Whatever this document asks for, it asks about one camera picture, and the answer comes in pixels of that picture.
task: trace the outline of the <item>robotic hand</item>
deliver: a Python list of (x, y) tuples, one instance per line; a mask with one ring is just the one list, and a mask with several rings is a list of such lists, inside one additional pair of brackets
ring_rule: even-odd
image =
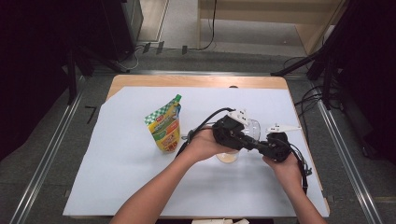
[(207, 122), (221, 111), (228, 111), (229, 113), (212, 125), (213, 135), (218, 144), (236, 150), (241, 150), (242, 148), (247, 150), (257, 149), (262, 155), (278, 162), (284, 161), (290, 153), (293, 153), (298, 161), (300, 172), (303, 177), (303, 189), (306, 193), (308, 189), (306, 177), (312, 174), (312, 170), (308, 169), (308, 165), (298, 148), (294, 150), (291, 147), (292, 144), (289, 143), (288, 136), (285, 133), (286, 131), (299, 130), (301, 128), (285, 125), (279, 126), (276, 124), (274, 127), (266, 130), (268, 132), (266, 136), (267, 141), (259, 141), (243, 132), (250, 122), (246, 110), (222, 108), (216, 111), (195, 130), (189, 132), (187, 141), (180, 148), (177, 156), (184, 150), (187, 144), (190, 143), (195, 134), (200, 132)]
[(268, 133), (267, 141), (258, 141), (243, 133), (248, 122), (245, 110), (229, 112), (212, 126), (216, 142), (236, 150), (257, 149), (262, 155), (274, 161), (284, 161), (289, 156), (291, 147), (284, 132)]

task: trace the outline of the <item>person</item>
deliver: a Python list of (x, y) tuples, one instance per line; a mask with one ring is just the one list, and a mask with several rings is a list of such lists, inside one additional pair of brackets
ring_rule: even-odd
[[(212, 130), (198, 132), (179, 156), (122, 205), (110, 223), (155, 223), (181, 178), (196, 162), (233, 150), (216, 143)], [(300, 223), (326, 223), (304, 194), (296, 158), (290, 154), (283, 162), (275, 162), (266, 157), (263, 157), (263, 160), (274, 170)]]

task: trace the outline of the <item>metal frame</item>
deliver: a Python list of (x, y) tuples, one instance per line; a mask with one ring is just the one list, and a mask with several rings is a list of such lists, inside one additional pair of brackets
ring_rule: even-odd
[(383, 223), (381, 216), (379, 215), (375, 206), (374, 200), (367, 189), (366, 184), (361, 178), (361, 174), (359, 173), (352, 156), (349, 154), (349, 150), (346, 143), (344, 142), (344, 138), (337, 127), (334, 117), (332, 116), (332, 111), (328, 110), (326, 105), (321, 101), (318, 103), (318, 107), (324, 121), (326, 122), (330, 135), (332, 136), (332, 140), (334, 141), (335, 148), (337, 149), (337, 152), (341, 158), (341, 162), (344, 164), (346, 173), (353, 189), (355, 190), (356, 196), (361, 203), (361, 208), (364, 212), (364, 215), (366, 215), (368, 223)]
[(62, 116), (62, 119), (49, 142), (49, 145), (41, 159), (41, 162), (38, 164), (37, 169), (35, 170), (35, 174), (30, 180), (27, 188), (25, 189), (21, 197), (21, 201), (14, 213), (14, 216), (9, 222), (10, 224), (24, 223), (29, 215), (33, 203), (35, 202), (35, 198), (37, 197), (50, 169), (50, 166), (52, 165), (55, 155), (58, 152), (58, 148), (64, 139), (67, 128), (72, 118), (74, 117), (76, 109), (78, 108), (82, 92), (86, 86), (86, 80), (84, 77), (80, 77), (78, 81), (78, 86), (78, 94), (74, 101), (64, 111), (64, 115)]

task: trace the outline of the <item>yellow pouch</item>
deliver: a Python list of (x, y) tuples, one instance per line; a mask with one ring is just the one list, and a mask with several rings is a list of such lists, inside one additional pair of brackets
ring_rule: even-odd
[(181, 95), (178, 94), (167, 105), (145, 117), (145, 123), (162, 151), (174, 152), (180, 140), (180, 99)]

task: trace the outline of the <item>white tabletop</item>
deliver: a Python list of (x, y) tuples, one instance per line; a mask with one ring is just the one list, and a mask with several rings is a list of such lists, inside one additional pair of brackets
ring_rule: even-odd
[[(177, 94), (182, 95), (182, 133), (196, 128), (223, 107), (245, 108), (248, 116), (260, 123), (262, 139), (265, 129), (275, 123), (300, 125), (288, 90), (124, 87), (102, 105), (64, 209), (65, 216), (115, 215), (133, 193), (172, 161), (176, 153), (164, 154), (156, 147), (144, 117)], [(313, 168), (307, 195), (327, 217), (329, 208), (303, 132), (292, 131), (287, 135)], [(242, 149), (234, 163), (212, 157), (190, 168), (162, 217), (295, 217), (295, 213), (262, 155), (257, 150)]]

